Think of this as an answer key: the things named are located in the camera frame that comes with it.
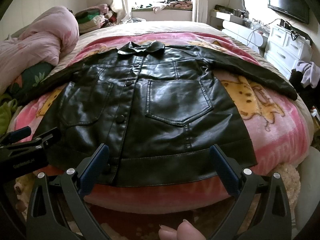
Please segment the right hand fingertips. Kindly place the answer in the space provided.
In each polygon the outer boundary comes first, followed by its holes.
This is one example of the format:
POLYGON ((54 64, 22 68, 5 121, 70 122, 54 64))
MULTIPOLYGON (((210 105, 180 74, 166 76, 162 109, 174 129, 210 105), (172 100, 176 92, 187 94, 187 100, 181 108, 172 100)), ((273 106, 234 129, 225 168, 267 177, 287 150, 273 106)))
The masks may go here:
POLYGON ((160 225, 158 235, 161 240, 206 240, 204 235, 186 219, 183 220, 177 229, 160 225))

